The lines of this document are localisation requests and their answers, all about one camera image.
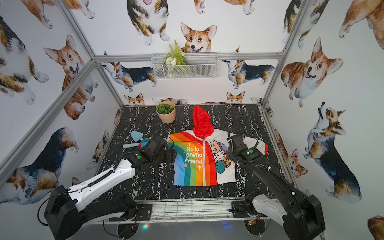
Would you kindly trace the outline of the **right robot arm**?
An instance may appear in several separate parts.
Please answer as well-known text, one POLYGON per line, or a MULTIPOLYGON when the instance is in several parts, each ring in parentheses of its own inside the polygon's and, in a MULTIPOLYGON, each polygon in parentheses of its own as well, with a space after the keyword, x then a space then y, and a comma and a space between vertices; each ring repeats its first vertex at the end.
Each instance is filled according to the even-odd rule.
POLYGON ((258 145, 249 148, 244 134, 228 133, 229 156, 261 180, 275 195, 276 201, 259 194, 251 199, 253 209, 280 224, 291 240, 313 240, 326 229, 321 202, 307 196, 272 167, 260 162, 258 145))

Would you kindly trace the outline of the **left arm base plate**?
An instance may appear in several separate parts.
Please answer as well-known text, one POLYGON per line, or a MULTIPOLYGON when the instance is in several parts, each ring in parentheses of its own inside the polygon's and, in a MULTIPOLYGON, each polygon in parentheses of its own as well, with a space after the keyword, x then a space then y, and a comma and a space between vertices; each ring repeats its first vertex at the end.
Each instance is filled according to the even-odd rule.
POLYGON ((129 208, 121 217, 109 218, 109 221, 149 221, 151 219, 152 210, 152 204, 138 204, 135 207, 129 206, 129 208))

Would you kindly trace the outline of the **rainbow hooded kids jacket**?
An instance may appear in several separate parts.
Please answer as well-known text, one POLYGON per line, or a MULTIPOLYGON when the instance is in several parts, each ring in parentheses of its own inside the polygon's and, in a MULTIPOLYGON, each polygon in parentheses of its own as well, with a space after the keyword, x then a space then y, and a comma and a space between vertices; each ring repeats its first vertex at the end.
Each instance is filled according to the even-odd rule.
POLYGON ((215 186, 236 182, 236 163, 229 156, 228 132, 215 129, 200 106, 193 109, 192 130, 170 135, 168 145, 177 152, 174 185, 215 186))

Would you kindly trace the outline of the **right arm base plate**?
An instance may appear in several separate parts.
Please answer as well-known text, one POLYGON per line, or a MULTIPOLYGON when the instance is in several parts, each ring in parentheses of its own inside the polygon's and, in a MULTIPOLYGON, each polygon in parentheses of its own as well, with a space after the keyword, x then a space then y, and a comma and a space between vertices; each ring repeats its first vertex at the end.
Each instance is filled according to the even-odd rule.
POLYGON ((231 202, 229 212, 233 214, 234 218, 248 218, 257 215, 253 204, 249 200, 231 202))

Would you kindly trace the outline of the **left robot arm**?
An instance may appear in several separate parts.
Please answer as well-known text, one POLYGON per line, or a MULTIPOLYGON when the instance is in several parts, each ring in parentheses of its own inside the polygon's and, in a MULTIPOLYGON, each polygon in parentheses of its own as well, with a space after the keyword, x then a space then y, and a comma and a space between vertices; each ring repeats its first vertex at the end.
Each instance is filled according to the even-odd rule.
POLYGON ((54 239, 66 240, 92 220, 137 219, 138 205, 129 196, 112 202, 109 208, 95 200, 116 185, 161 163, 174 163, 177 154, 174 144, 168 144, 162 136, 155 136, 145 146, 122 153, 116 165, 93 178, 67 189, 63 186, 55 188, 46 200, 45 225, 54 239))

